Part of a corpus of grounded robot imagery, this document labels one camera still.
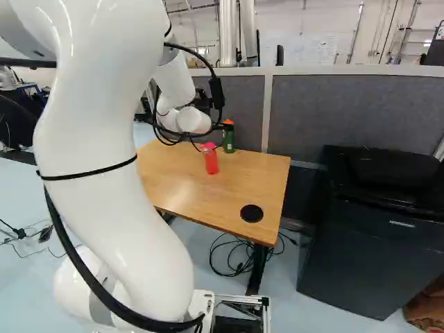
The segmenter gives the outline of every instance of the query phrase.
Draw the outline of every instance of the red bottle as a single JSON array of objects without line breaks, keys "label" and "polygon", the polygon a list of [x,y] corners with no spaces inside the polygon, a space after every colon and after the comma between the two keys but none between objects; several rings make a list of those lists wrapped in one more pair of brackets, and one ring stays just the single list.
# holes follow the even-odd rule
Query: red bottle
[{"label": "red bottle", "polygon": [[216,145],[213,142],[207,142],[200,146],[205,156],[205,166],[209,175],[214,175],[219,172],[219,163],[217,162]]}]

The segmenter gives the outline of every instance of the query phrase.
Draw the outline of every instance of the desk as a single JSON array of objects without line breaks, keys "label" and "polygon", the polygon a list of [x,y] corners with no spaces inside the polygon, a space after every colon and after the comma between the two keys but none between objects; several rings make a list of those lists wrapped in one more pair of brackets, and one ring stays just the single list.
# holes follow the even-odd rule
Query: desk
[{"label": "desk", "polygon": [[[157,209],[255,243],[247,293],[257,293],[267,246],[278,239],[290,158],[240,150],[226,154],[222,148],[217,153],[216,175],[206,173],[203,156],[188,142],[170,147],[151,142],[138,150],[137,164]],[[249,204],[264,211],[260,222],[241,218],[241,208]]]}]

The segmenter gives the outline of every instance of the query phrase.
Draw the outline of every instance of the black table leg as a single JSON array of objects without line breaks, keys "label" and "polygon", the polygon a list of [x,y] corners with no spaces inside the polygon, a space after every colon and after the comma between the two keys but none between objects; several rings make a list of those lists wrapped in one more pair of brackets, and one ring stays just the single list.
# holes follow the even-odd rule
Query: black table leg
[{"label": "black table leg", "polygon": [[248,281],[246,295],[257,295],[261,285],[262,274],[266,263],[268,248],[266,246],[255,244],[253,251],[253,270],[251,271],[250,280]]},{"label": "black table leg", "polygon": [[171,223],[173,223],[173,220],[175,218],[174,215],[171,215],[171,214],[168,214],[168,213],[162,213],[159,210],[157,211],[157,213],[159,213],[159,215],[164,219],[166,224],[171,225]]}]

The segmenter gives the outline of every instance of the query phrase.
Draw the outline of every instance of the gray cubicle partition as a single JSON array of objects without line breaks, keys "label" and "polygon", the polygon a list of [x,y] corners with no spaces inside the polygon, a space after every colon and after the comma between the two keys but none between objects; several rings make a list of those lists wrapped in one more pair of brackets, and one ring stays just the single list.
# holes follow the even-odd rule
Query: gray cubicle partition
[{"label": "gray cubicle partition", "polygon": [[274,76],[268,151],[317,162],[325,144],[432,155],[444,134],[444,78]]},{"label": "gray cubicle partition", "polygon": [[[209,79],[205,76],[193,77],[194,84],[202,87],[207,95],[211,96]],[[221,81],[226,99],[223,119],[234,121],[237,147],[249,151],[261,151],[264,76],[221,76]],[[217,111],[212,111],[212,118],[216,120]],[[216,131],[203,141],[220,144],[221,139],[222,132]]]}]

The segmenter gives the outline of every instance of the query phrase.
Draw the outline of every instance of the black storage box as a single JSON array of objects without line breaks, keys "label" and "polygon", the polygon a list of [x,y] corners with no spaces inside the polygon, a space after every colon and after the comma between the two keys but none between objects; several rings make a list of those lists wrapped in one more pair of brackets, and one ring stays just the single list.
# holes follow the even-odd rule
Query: black storage box
[{"label": "black storage box", "polygon": [[[430,186],[438,188],[432,180],[440,164],[421,155],[405,164],[415,154],[397,152],[406,169],[383,185],[393,170],[375,170],[381,162],[372,161],[371,174],[365,175],[367,166],[357,158],[389,152],[368,154],[361,148],[325,147],[327,177],[311,205],[319,224],[297,289],[384,320],[444,271],[444,211],[424,200]],[[421,180],[412,178],[408,165]]]}]

